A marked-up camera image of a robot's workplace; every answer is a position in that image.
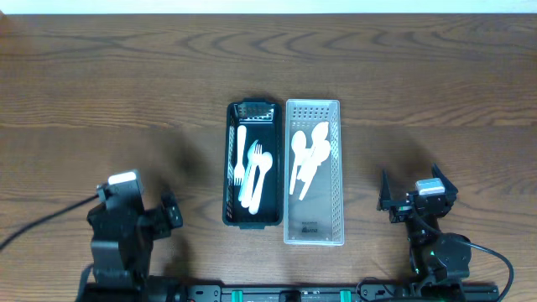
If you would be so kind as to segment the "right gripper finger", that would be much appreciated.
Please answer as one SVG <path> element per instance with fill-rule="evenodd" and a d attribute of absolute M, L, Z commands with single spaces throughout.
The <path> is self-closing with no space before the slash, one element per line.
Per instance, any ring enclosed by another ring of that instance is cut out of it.
<path fill-rule="evenodd" d="M 391 202 L 392 196 L 389 189 L 388 174 L 384 169 L 382 171 L 381 190 L 379 192 L 379 202 Z"/>
<path fill-rule="evenodd" d="M 447 179 L 447 177 L 441 172 L 437 164 L 432 164 L 431 173 L 435 178 L 438 178 L 444 185 L 445 193 L 447 195 L 457 195 L 458 189 Z"/>

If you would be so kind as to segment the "white plastic spoon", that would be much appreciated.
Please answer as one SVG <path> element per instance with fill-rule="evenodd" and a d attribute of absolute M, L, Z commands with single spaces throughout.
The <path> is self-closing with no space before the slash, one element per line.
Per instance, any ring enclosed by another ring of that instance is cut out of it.
<path fill-rule="evenodd" d="M 265 175 L 271 169 L 272 164 L 273 164 L 272 154 L 270 152 L 262 153 L 261 159 L 258 164 L 258 168 L 259 168 L 258 181 L 256 183 L 255 190 L 253 192 L 252 199 L 250 200 L 250 205 L 248 207 L 248 211 L 252 215 L 256 215 L 258 213 L 258 209 L 260 207 L 260 201 L 261 201 L 261 194 L 263 191 L 263 182 L 265 179 Z"/>
<path fill-rule="evenodd" d="M 315 177 L 318 167 L 327 160 L 331 152 L 331 144 L 327 140 L 321 141 L 315 150 L 311 153 L 310 157 L 304 162 L 299 172 L 299 179 L 305 184 L 300 192 L 299 200 L 303 200 L 310 188 L 311 182 Z"/>
<path fill-rule="evenodd" d="M 289 193 L 291 195 L 293 195 L 295 191 L 295 182 L 297 179 L 298 167 L 301 165 L 303 161 L 305 147 L 306 147 L 305 133 L 303 131 L 297 131 L 291 140 L 291 148 L 293 152 L 295 153 L 295 159 L 294 159 L 290 182 L 289 182 Z"/>

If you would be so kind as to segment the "white plastic spoon diagonal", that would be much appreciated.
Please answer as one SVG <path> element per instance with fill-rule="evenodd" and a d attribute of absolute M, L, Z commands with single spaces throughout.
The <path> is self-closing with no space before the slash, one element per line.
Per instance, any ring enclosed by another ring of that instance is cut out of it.
<path fill-rule="evenodd" d="M 303 156 L 303 161 L 301 163 L 301 168 L 304 162 L 310 157 L 311 153 L 315 150 L 315 147 L 323 140 L 326 140 L 326 137 L 329 132 L 329 122 L 320 122 L 318 123 L 311 132 L 312 146 L 309 149 L 306 149 Z"/>

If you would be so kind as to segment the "white plastic utensil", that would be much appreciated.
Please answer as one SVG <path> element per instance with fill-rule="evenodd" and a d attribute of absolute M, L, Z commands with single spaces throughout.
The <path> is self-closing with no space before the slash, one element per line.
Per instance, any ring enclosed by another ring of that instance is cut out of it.
<path fill-rule="evenodd" d="M 245 169 L 243 166 L 244 147 L 246 143 L 247 128 L 244 125 L 240 125 L 237 128 L 237 162 L 234 167 L 234 185 L 239 186 L 242 184 Z"/>

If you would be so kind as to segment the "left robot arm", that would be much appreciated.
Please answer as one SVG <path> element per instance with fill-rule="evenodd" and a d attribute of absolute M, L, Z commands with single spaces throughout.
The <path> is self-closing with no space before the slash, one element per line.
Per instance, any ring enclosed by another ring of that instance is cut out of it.
<path fill-rule="evenodd" d="M 178 280 L 149 274 L 154 241 L 183 226 L 175 194 L 146 210 L 136 184 L 100 185 L 100 204 L 88 212 L 93 264 L 81 274 L 78 301 L 186 301 Z"/>

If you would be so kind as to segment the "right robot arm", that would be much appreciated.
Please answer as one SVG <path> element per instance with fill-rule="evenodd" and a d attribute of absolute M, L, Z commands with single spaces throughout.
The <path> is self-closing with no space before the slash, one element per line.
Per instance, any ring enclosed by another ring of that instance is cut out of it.
<path fill-rule="evenodd" d="M 465 299 L 461 281 L 469 276 L 471 249 L 468 239 L 442 232 L 438 220 L 454 205 L 458 189 L 437 165 L 432 177 L 415 183 L 402 200 L 392 197 L 388 175 L 382 173 L 377 209 L 389 214 L 392 223 L 404 223 L 409 241 L 409 262 L 416 273 L 398 297 Z"/>

